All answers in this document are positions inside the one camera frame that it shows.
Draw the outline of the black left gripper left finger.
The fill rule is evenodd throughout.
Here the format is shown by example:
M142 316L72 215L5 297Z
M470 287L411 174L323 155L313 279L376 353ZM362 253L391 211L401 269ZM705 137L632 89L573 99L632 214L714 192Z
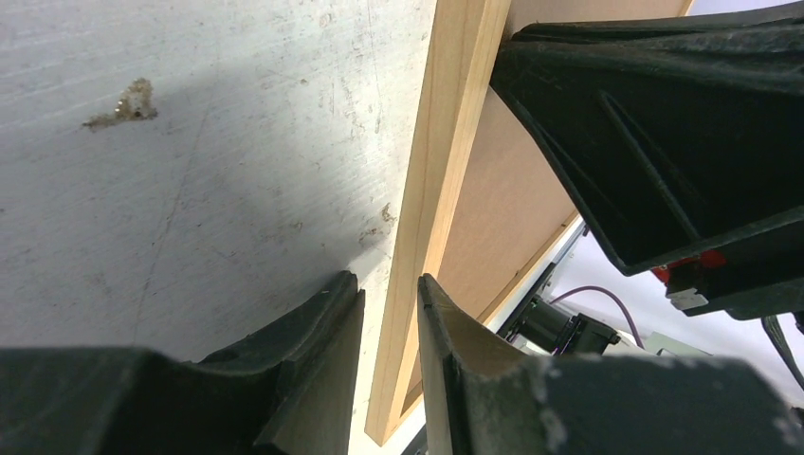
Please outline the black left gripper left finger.
M344 454L365 294L317 294L198 362L145 348L1 353L5 454Z

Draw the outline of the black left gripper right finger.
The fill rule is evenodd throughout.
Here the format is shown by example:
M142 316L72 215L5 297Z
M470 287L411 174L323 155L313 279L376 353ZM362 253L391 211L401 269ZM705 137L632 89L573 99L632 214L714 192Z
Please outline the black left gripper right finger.
M750 365L712 356L527 355L418 281L432 454L799 454L803 430Z

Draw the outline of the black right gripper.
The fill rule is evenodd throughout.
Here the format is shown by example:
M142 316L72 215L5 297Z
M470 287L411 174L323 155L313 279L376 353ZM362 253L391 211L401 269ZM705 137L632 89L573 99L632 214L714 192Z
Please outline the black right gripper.
M500 47L490 85L621 273L652 268L689 317L758 319L803 385L778 321L803 330L803 251L712 250L801 240L801 2L533 24Z

